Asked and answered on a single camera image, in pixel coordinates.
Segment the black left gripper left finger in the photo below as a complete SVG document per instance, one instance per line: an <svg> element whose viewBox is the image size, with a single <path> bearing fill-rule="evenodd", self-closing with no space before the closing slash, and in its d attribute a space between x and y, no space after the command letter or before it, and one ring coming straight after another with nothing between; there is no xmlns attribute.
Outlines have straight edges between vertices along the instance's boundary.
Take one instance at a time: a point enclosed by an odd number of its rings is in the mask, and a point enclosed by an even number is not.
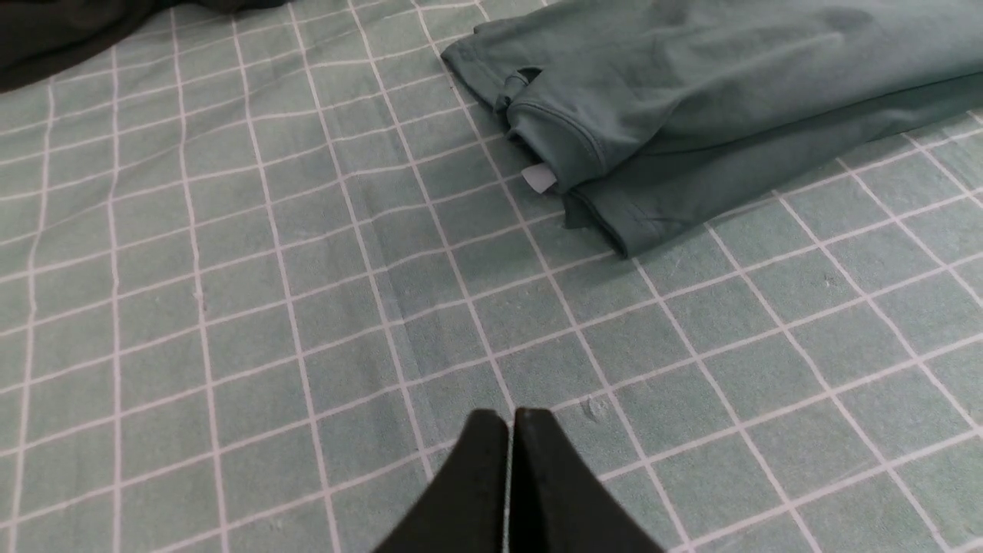
<svg viewBox="0 0 983 553"><path fill-rule="evenodd" d="M499 552L505 531L509 430L476 409L452 452L378 552Z"/></svg>

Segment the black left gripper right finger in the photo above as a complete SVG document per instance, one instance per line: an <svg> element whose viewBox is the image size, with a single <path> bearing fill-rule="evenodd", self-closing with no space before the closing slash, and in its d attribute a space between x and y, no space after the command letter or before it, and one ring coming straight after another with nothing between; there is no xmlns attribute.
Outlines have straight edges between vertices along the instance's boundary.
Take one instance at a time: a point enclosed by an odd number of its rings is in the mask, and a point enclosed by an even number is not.
<svg viewBox="0 0 983 553"><path fill-rule="evenodd" d="M510 552L663 552L583 461L548 409L516 410Z"/></svg>

